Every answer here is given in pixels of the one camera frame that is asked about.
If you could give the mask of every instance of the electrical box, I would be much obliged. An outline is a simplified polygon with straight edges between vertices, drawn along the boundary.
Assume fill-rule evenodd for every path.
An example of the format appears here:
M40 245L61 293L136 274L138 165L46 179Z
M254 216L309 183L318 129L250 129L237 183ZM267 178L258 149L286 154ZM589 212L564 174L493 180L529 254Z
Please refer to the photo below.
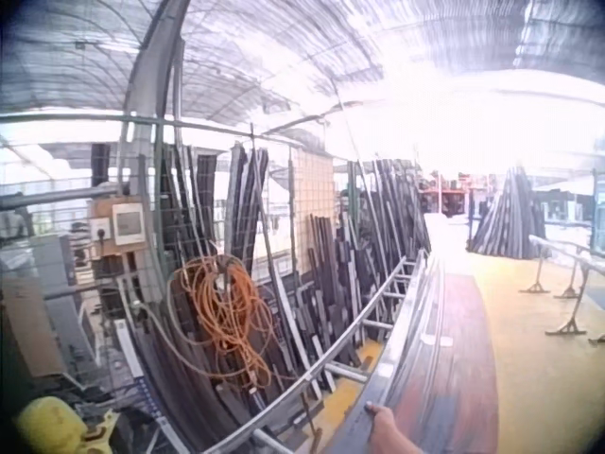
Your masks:
M93 258L142 251L147 248L143 204L136 196L91 201L89 225Z

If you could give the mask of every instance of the metal bar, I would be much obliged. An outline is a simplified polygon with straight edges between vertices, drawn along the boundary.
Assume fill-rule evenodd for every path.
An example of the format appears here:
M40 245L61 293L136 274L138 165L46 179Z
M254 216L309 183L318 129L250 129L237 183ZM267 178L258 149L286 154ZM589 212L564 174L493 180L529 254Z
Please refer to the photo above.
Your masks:
M128 123L138 123L140 125L160 125L176 126L180 128L190 128L192 130L212 131L222 134L229 134L239 137L251 138L249 132L232 130L229 128L220 128L217 126L200 125L189 121L168 120L166 118L154 118L150 116L135 116L125 114L107 114L107 113L16 113L11 115L0 115L0 124L26 123L31 121L52 121L52 120L87 120L87 121L121 121ZM278 139L266 134L256 135L257 139L267 140L278 144L290 145L292 147L302 147L303 144L293 140Z
M390 291L385 291L384 297L385 298L397 298L398 300L404 300L406 298L405 295L401 295L399 293L392 293Z
M56 300L58 298L62 298L63 296L72 296L77 293L82 293L84 291L90 291L90 290L96 290L101 287L102 286L100 286L98 283L92 282L90 284L80 284L78 286L54 289L54 290L49 291L44 294L44 300L45 301Z
M258 428L252 433L252 437L263 445L270 447L274 452L279 454L294 454L294 451L290 451L287 447L282 445L280 442L272 437L269 437L263 430Z
M325 365L325 370L330 371L333 374L342 376L344 378L349 378L350 380L356 381L357 383L363 384L368 381L368 378L365 375L350 371L349 369L345 369L334 361L328 362Z
M382 298L382 294L392 284L395 274L401 270L404 264L405 260L402 259L397 264L393 272L389 276L387 276L385 283L376 291L376 293L372 296L368 304L359 313L357 318L353 320L353 322L347 327L347 329L345 329L345 331L342 333L342 336L340 336L336 340L336 342L334 342L334 344L323 354L323 356L319 358L298 380L296 380L296 382L294 382L292 386L290 386L277 399L271 402L271 404L268 405L266 409L264 409L259 414L250 419L250 421L246 425L242 426L230 436L217 443L216 445L208 448L204 452L220 454L230 452L236 449L238 446L246 442L248 437L254 432L256 428L262 427L270 419L271 415L276 410L297 399L300 391L306 388L309 385L310 381L321 373L323 367L328 362L333 360L342 350L342 348L347 345L347 342L351 340L356 329L359 327L361 322L365 320L368 315L370 315L370 313L374 310L374 307Z
M0 211L15 210L23 206L55 203L58 201L75 201L77 199L92 199L95 197L112 196L117 193L116 187L86 187L68 189L65 191L31 194L29 196L9 196L0 199Z
M391 329L393 329L393 325L390 324L390 323L376 322L374 320L364 320L363 322L361 322L361 324L363 324L365 326L371 326L373 328L386 329L388 331L390 331Z

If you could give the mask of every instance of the roof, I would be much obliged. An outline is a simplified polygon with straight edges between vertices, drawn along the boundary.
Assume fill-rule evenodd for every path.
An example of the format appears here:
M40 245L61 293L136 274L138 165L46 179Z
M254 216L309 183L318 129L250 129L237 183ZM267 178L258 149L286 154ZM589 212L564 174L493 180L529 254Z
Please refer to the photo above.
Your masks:
M121 110L160 3L27 2L3 35L0 113ZM605 13L588 0L191 0L181 34L183 116L228 125L323 112L332 81L354 96L393 65L605 81Z

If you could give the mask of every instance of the person's arm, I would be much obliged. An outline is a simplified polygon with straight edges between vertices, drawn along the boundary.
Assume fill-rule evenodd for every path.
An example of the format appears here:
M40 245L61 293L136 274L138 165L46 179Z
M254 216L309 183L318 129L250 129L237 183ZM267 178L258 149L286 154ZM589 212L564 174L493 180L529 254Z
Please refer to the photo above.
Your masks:
M368 402L366 410L374 418L372 435L370 436L370 451L372 454L423 453L399 431L395 425L393 412L390 409Z

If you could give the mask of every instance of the electrical outlet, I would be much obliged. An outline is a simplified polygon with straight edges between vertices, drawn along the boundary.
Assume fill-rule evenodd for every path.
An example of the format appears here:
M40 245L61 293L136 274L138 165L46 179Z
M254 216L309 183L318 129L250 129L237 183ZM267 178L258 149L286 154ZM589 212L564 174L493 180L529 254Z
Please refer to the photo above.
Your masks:
M92 218L89 219L88 225L91 228L91 239L93 241L100 241L101 238L98 237L98 231L104 230L105 236L103 236L103 241L112 239L112 220L109 218Z

